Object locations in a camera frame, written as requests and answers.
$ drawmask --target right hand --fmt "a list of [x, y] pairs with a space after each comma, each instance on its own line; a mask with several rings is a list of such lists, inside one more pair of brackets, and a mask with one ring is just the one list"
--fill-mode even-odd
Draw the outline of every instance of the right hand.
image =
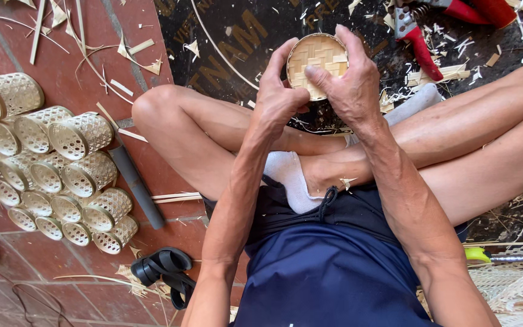
[[361, 40], [348, 28], [337, 25], [336, 36], [348, 51], [348, 70], [341, 78], [321, 67], [306, 66], [306, 77], [324, 92], [336, 114], [348, 125], [380, 118], [376, 64], [364, 52]]

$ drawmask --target drawstring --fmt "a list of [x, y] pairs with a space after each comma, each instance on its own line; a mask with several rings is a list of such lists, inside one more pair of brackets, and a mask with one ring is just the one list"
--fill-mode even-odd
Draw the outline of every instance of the drawstring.
[[324, 211], [326, 210], [326, 207], [336, 201], [336, 197], [338, 197], [338, 188], [336, 186], [329, 187], [324, 196], [324, 200], [322, 200], [322, 203], [320, 204], [320, 209], [318, 209], [320, 223], [324, 223]]

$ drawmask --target bamboo basket lid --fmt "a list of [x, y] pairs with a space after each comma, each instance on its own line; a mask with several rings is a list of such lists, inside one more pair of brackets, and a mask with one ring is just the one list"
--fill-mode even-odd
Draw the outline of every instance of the bamboo basket lid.
[[348, 68], [346, 48], [330, 34], [314, 33], [298, 41], [288, 56], [286, 72], [292, 88], [307, 88], [310, 101], [324, 100], [326, 93], [310, 83], [304, 74], [307, 65], [322, 67], [340, 78]]

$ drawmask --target spring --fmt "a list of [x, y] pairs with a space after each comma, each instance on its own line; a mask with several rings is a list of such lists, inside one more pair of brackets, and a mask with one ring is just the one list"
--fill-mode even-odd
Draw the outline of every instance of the spring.
[[428, 4], [420, 4], [411, 9], [411, 17], [413, 17], [413, 19], [419, 19], [423, 17], [429, 9], [431, 9], [431, 7], [429, 7]]

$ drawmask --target hand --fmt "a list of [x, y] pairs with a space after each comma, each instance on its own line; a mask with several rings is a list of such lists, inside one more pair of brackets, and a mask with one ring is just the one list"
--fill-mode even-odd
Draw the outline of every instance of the hand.
[[364, 53], [362, 42], [348, 28], [337, 25], [336, 36], [348, 51], [348, 70], [341, 78], [320, 67], [306, 66], [306, 77], [326, 92], [334, 112], [348, 125], [380, 118], [377, 66]]
[[280, 80], [280, 71], [297, 41], [298, 38], [292, 38], [274, 51], [260, 79], [258, 99], [250, 127], [260, 127], [269, 132], [273, 141], [280, 138], [284, 126], [298, 108], [310, 100], [307, 89], [288, 88], [285, 86], [288, 84]]

